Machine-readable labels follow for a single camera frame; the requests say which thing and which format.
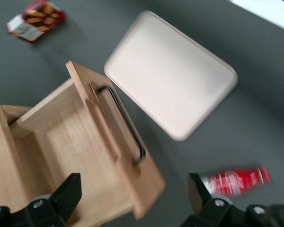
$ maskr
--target wooden box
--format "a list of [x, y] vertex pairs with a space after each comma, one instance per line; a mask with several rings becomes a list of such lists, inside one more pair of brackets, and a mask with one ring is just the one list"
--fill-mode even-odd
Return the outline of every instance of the wooden box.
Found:
[[82, 198], [69, 226], [99, 226], [130, 211], [142, 218], [164, 180], [111, 81], [66, 66], [71, 78], [35, 107], [0, 105], [0, 206], [18, 211], [80, 173]]

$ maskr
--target white surface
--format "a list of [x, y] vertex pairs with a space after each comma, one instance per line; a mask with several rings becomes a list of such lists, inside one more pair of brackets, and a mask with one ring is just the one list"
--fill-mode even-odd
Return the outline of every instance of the white surface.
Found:
[[234, 88], [228, 64], [157, 15], [139, 15], [106, 75], [175, 140], [185, 140]]
[[284, 28], [283, 0], [230, 0], [230, 1]]

